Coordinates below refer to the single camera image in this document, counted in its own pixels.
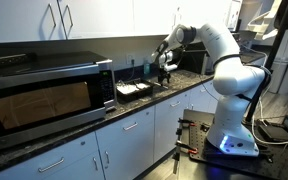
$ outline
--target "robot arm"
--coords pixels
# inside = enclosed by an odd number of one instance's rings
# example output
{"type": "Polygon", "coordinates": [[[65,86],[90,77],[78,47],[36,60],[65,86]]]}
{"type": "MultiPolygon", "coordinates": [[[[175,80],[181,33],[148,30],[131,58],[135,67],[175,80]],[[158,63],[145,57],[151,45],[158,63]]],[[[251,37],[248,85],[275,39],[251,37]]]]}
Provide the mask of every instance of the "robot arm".
{"type": "Polygon", "coordinates": [[[239,46],[224,24],[205,24],[199,29],[178,25],[152,54],[152,58],[160,65],[160,69],[168,73],[176,68],[168,65],[171,50],[200,41],[213,60],[213,85],[222,95],[207,139],[224,154],[257,156],[259,150],[255,140],[241,121],[264,80],[265,72],[260,68],[242,65],[239,46]]]}

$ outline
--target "microwave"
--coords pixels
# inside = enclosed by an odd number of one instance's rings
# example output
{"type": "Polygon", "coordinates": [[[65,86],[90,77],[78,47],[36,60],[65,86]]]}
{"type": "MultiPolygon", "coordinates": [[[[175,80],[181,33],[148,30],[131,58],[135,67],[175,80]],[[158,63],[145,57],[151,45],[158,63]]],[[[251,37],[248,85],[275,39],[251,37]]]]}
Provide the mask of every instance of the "microwave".
{"type": "Polygon", "coordinates": [[[11,57],[0,65],[0,149],[105,116],[103,82],[113,80],[103,76],[112,72],[101,71],[97,55],[87,54],[11,57]]]}

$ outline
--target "white cabinet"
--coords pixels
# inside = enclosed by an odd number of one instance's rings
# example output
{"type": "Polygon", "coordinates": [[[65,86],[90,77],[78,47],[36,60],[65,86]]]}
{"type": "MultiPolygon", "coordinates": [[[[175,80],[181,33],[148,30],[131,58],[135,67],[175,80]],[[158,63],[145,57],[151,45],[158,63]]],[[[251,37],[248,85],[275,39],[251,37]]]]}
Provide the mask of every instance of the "white cabinet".
{"type": "Polygon", "coordinates": [[[165,35],[175,25],[176,0],[133,0],[135,35],[165,35]]]}
{"type": "Polygon", "coordinates": [[[0,42],[65,39],[56,0],[0,0],[0,42]]]}
{"type": "Polygon", "coordinates": [[[98,151],[48,176],[45,180],[104,180],[98,151]]]}
{"type": "Polygon", "coordinates": [[[58,0],[68,39],[133,35],[132,0],[58,0]]]}
{"type": "Polygon", "coordinates": [[[214,88],[213,81],[205,82],[190,90],[189,109],[215,113],[217,101],[221,96],[214,88]]]}
{"type": "Polygon", "coordinates": [[[154,162],[175,148],[178,120],[183,118],[188,102],[189,92],[184,92],[155,106],[154,162]]]}
{"type": "Polygon", "coordinates": [[[226,22],[231,0],[178,0],[181,23],[201,27],[207,22],[226,22]]]}
{"type": "Polygon", "coordinates": [[[76,140],[54,148],[44,154],[41,154],[16,166],[8,168],[0,172],[0,180],[44,179],[48,176],[53,175],[54,173],[65,173],[64,171],[62,172],[63,168],[68,168],[69,172],[75,175],[74,179],[88,179],[85,178],[85,174],[78,174],[75,173],[73,170],[74,168],[76,169],[77,166],[82,164],[92,165],[92,159],[89,161],[89,163],[78,162],[78,160],[87,157],[90,153],[93,153],[90,157],[95,157],[97,161],[99,161],[95,133],[90,133],[88,135],[82,136],[76,140]]]}
{"type": "Polygon", "coordinates": [[[105,178],[134,179],[153,165],[154,106],[96,131],[105,178]]]}

